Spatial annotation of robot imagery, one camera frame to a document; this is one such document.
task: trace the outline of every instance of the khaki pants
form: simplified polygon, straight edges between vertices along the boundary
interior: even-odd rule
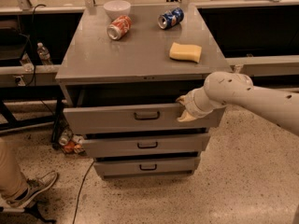
[[[0,141],[0,194],[5,200],[15,200],[28,188],[11,148]]]

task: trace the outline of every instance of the shoe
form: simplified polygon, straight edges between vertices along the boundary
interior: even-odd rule
[[[28,190],[27,194],[24,198],[21,200],[12,200],[7,201],[7,204],[11,207],[18,207],[18,208],[24,208],[27,206],[38,194],[41,192],[48,190],[50,187],[53,186],[56,179],[58,177],[58,174],[54,171],[48,173],[47,175],[44,175],[41,178],[37,179],[28,179]]]

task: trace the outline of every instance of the sponge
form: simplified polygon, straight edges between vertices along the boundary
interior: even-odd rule
[[[175,60],[193,61],[199,63],[202,47],[197,45],[181,45],[174,42],[169,51],[169,57]]]

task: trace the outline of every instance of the drawer handle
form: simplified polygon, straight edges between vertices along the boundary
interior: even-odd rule
[[[160,112],[157,111],[155,112],[155,114],[153,115],[147,115],[147,116],[142,116],[142,115],[138,115],[136,112],[134,113],[134,118],[136,120],[151,120],[151,119],[158,119],[160,117]]]
[[[156,148],[158,146],[158,142],[154,142],[152,144],[142,144],[142,143],[137,143],[138,148],[140,149],[145,149],[145,148]]]
[[[142,164],[140,164],[139,169],[141,171],[154,171],[154,170],[157,169],[157,164],[152,164],[152,165],[148,165],[148,164],[147,165],[142,165]]]

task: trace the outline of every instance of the white robotic arm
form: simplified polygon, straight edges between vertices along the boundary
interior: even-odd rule
[[[216,108],[239,105],[299,136],[299,94],[253,86],[242,74],[215,72],[200,89],[180,96],[185,111],[178,121],[200,119]]]

